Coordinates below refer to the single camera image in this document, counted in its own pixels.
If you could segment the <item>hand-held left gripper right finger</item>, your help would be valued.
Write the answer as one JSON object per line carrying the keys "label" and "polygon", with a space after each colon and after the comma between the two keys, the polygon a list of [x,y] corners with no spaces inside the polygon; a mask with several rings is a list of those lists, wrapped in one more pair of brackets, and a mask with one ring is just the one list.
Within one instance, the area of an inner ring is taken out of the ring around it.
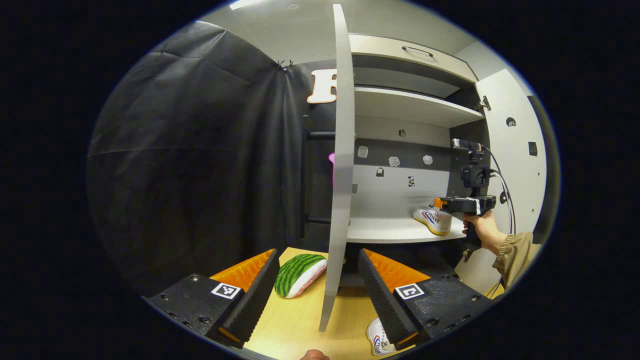
{"label": "hand-held left gripper right finger", "polygon": [[463,283],[440,255],[414,269],[364,248],[359,251],[358,271],[397,350],[444,337],[494,304]]}

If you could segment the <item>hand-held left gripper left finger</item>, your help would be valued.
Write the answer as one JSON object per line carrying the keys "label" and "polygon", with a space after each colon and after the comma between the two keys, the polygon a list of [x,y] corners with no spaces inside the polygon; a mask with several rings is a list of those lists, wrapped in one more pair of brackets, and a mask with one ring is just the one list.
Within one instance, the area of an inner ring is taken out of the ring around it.
{"label": "hand-held left gripper left finger", "polygon": [[270,249],[212,276],[192,273],[144,300],[188,330],[242,349],[272,294],[278,257]]}

